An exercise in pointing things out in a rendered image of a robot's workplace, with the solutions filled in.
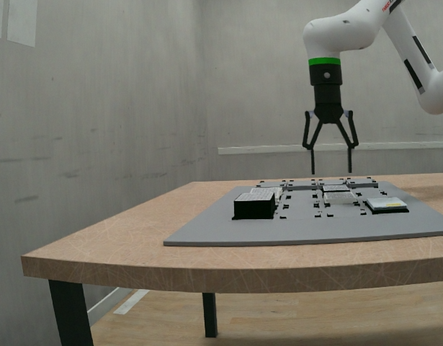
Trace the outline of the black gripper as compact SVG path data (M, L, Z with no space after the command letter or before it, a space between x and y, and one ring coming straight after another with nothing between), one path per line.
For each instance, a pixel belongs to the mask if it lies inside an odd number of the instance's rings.
M354 153L354 147L359 145L356 130L354 127L354 123L352 120L353 112L352 110L343 110L341 106L341 94L340 94L340 86L339 85L318 85L313 87L314 91L314 100L315 100L315 108L311 111L305 111L305 128L303 134L303 142L302 147L306 148L307 154L310 154L311 159L311 174L314 174L314 153L313 147L322 127L322 124L336 124L338 127L343 139L345 140L348 149L347 149L347 161L348 161L348 173L352 173L352 156ZM329 103L329 104L326 104ZM308 139L308 130L310 125L310 119L313 114L319 119L318 125L316 126L316 131L313 134L313 137L310 141L310 144L307 144ZM344 130L340 117L342 114L345 114L345 117L348 120L349 129L352 135L353 143L349 140L346 131Z

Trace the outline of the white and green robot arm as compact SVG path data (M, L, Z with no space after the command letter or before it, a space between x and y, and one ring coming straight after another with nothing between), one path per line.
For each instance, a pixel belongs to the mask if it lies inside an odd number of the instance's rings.
M342 85L340 52L369 47L381 26L398 51L421 108L443 113L443 71L438 72L402 7L405 0L361 0L347 12L307 23L303 42L310 85Z

